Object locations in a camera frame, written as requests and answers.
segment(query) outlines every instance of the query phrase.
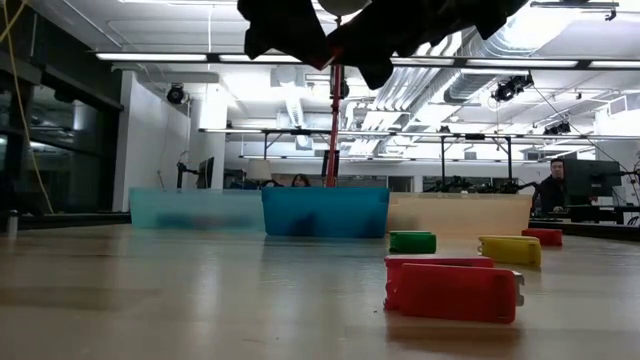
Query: translucent blue bin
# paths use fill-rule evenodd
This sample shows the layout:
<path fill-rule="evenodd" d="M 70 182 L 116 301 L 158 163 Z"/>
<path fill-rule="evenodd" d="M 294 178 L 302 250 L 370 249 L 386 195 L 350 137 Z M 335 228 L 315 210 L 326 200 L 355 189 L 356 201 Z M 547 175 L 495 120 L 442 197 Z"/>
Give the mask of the translucent blue bin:
<path fill-rule="evenodd" d="M 260 191 L 134 188 L 129 203 L 136 229 L 264 231 Z"/>
<path fill-rule="evenodd" d="M 389 189 L 265 188 L 265 229 L 271 236 L 382 238 Z"/>

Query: white wall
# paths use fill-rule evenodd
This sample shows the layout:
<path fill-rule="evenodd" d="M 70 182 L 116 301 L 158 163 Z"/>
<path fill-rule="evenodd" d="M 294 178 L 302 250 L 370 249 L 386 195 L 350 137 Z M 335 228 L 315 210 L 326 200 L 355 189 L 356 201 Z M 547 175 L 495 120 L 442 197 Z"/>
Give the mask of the white wall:
<path fill-rule="evenodd" d="M 190 119 L 142 86 L 133 72 L 122 78 L 113 210 L 129 210 L 132 187 L 175 188 L 176 164 L 189 148 Z"/>
<path fill-rule="evenodd" d="M 596 112 L 596 133 L 599 135 L 638 135 L 640 134 L 639 115 L 640 110 L 634 110 L 609 116 L 608 109 L 601 108 Z M 599 149 L 596 150 L 596 158 L 598 160 L 609 161 L 614 158 L 629 171 L 633 171 L 635 164 L 640 160 L 640 141 L 600 141 L 597 145 Z M 637 184 L 635 187 L 636 191 L 640 191 Z M 631 183 L 630 177 L 622 177 L 622 186 L 615 190 L 620 197 L 624 198 L 624 202 L 638 204 L 634 184 Z"/>
<path fill-rule="evenodd" d="M 197 169 L 200 162 L 211 157 L 213 161 L 213 175 L 211 177 L 211 188 L 222 189 L 224 185 L 224 157 L 225 157 L 225 134 L 202 133 L 199 132 L 199 124 L 203 118 L 210 117 L 211 111 L 205 106 L 207 100 L 194 100 L 191 103 L 191 135 L 189 139 L 189 168 Z M 218 118 L 224 117 L 222 126 L 226 126 L 226 105 L 221 106 L 225 111 L 218 112 Z M 197 175 L 185 175 L 185 188 L 195 188 Z"/>

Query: person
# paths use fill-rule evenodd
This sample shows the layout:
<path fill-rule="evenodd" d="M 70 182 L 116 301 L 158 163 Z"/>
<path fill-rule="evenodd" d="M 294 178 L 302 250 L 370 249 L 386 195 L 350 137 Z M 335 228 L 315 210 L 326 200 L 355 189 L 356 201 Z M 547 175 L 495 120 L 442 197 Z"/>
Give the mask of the person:
<path fill-rule="evenodd" d="M 265 182 L 263 182 L 260 185 L 261 188 L 266 188 L 266 187 L 282 187 L 282 185 L 280 185 L 277 181 L 275 180 L 267 180 Z"/>
<path fill-rule="evenodd" d="M 544 179 L 533 195 L 533 202 L 540 196 L 543 213 L 558 213 L 565 211 L 564 161 L 551 160 L 551 175 Z"/>
<path fill-rule="evenodd" d="M 298 174 L 293 177 L 293 181 L 291 181 L 291 187 L 311 187 L 311 183 L 309 182 L 309 178 L 305 174 Z"/>

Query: bottle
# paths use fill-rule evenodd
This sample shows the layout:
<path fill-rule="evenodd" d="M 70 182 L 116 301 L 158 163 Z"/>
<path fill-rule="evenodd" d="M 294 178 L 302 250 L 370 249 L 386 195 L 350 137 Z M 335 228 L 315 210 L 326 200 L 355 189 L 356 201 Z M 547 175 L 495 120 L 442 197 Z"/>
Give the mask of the bottle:
<path fill-rule="evenodd" d="M 18 211 L 9 211 L 9 217 L 7 218 L 7 237 L 14 240 L 18 236 Z"/>

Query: red block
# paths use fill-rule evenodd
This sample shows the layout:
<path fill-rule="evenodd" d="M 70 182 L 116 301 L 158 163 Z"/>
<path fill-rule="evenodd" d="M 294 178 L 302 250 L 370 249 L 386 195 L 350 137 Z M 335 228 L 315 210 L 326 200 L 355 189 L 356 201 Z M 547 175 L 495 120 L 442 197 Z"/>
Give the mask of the red block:
<path fill-rule="evenodd" d="M 516 286 L 510 270 L 405 264 L 397 296 L 407 316 L 510 324 Z"/>
<path fill-rule="evenodd" d="M 562 246 L 562 230 L 527 229 L 522 230 L 522 236 L 538 238 L 542 246 Z"/>
<path fill-rule="evenodd" d="M 493 267 L 493 260 L 484 256 L 446 257 L 442 255 L 389 255 L 384 259 L 387 265 L 387 298 L 385 310 L 397 310 L 396 292 L 400 285 L 401 270 L 404 264 L 449 265 L 466 267 Z"/>

